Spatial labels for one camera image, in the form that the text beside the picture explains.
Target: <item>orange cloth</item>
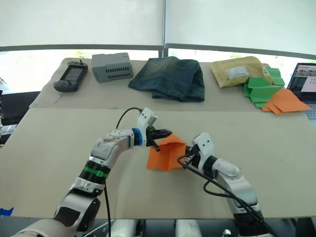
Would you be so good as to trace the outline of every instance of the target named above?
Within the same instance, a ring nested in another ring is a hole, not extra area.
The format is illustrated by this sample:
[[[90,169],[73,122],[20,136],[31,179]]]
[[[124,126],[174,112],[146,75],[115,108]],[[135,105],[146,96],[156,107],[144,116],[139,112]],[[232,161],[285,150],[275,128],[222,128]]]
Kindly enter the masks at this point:
[[[159,169],[170,171],[182,166],[177,162],[177,158],[186,152],[186,143],[176,135],[171,134],[157,143],[160,151],[156,152],[154,147],[150,147],[147,161],[147,169]]]
[[[300,101],[290,90],[279,90],[271,97],[269,102],[277,106],[283,113],[311,109],[307,104]]]
[[[271,110],[267,107],[261,107],[262,111],[264,112],[271,112]]]
[[[265,103],[268,108],[273,112],[275,113],[276,115],[279,115],[279,114],[283,114],[283,112],[277,107],[275,106],[273,103],[271,103],[270,101],[269,102],[266,102]]]

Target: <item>laptop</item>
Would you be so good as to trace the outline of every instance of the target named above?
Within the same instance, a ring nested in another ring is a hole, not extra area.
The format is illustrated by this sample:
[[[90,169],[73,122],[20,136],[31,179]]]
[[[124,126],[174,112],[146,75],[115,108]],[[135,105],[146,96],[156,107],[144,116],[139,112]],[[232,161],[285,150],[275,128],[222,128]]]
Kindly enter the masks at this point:
[[[316,63],[298,63],[287,89],[311,107],[304,113],[316,125]]]

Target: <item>white window blind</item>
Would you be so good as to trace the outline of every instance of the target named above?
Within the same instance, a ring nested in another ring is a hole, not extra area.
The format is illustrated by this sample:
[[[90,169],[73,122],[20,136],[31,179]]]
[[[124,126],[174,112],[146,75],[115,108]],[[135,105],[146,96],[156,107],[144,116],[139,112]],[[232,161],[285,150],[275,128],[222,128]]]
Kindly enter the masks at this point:
[[[167,0],[165,45],[316,55],[315,22],[316,0]]]
[[[0,48],[69,44],[162,46],[162,1],[0,1]]]

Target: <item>blue ring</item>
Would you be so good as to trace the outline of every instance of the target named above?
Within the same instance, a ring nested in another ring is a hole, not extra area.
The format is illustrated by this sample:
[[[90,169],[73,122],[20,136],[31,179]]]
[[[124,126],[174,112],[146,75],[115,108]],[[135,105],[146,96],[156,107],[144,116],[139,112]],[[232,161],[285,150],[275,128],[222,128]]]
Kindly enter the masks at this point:
[[[138,145],[141,146],[143,144],[143,136],[142,136],[141,131],[136,127],[132,128],[132,130],[134,130],[138,133],[138,135],[139,135],[139,144]]]

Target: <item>black handheld device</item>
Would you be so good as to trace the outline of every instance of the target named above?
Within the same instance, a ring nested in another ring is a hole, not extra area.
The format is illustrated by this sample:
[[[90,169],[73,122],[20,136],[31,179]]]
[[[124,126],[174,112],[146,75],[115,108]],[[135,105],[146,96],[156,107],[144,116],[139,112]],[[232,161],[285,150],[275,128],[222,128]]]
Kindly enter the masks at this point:
[[[78,90],[82,79],[88,71],[88,65],[80,62],[69,62],[68,68],[59,81],[54,83],[54,88],[60,92],[73,92]]]

